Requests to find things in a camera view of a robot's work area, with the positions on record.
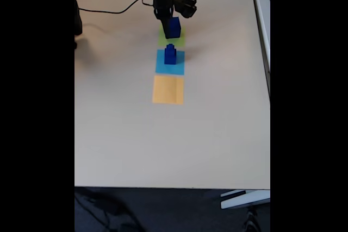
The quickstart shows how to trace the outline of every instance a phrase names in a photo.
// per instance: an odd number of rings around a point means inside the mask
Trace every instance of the yellow square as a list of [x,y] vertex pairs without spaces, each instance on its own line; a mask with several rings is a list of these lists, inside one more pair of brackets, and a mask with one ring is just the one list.
[[184,78],[174,76],[155,76],[152,102],[183,104]]

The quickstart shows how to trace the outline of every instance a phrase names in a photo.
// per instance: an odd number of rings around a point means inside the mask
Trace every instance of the stacked blocks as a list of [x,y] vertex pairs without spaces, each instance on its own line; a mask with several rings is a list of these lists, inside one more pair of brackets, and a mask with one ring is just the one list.
[[176,64],[176,49],[173,44],[167,45],[164,49],[164,64],[175,65]]
[[179,38],[181,26],[179,17],[172,17],[169,21],[169,38]]

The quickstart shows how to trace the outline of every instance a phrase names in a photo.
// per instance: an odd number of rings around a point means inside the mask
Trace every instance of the paper square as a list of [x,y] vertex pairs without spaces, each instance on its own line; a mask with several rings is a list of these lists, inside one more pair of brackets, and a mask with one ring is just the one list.
[[152,102],[183,104],[184,78],[174,76],[155,76]]
[[159,29],[158,45],[159,46],[167,46],[168,44],[172,43],[176,47],[184,47],[185,46],[185,37],[186,37],[185,28],[181,27],[180,38],[170,38],[170,39],[165,38],[165,34],[164,34],[163,27],[161,24],[160,29]]
[[156,73],[176,74],[183,76],[185,74],[185,52],[176,51],[176,64],[166,65],[164,63],[164,50],[157,50]]

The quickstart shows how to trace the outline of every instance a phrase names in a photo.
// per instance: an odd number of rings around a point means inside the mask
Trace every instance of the blue square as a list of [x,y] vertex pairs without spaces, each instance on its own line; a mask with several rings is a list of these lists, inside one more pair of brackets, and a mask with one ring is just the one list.
[[157,50],[156,73],[185,74],[185,52],[176,51],[176,65],[164,64],[164,50]]

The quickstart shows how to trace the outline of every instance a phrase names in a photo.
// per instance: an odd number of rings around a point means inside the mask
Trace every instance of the table surface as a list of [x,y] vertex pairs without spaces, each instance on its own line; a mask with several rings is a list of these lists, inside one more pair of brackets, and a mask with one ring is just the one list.
[[[133,0],[77,0],[120,11]],[[160,22],[137,3],[81,11],[75,186],[270,188],[270,100],[253,0],[197,0],[184,104],[152,103]]]

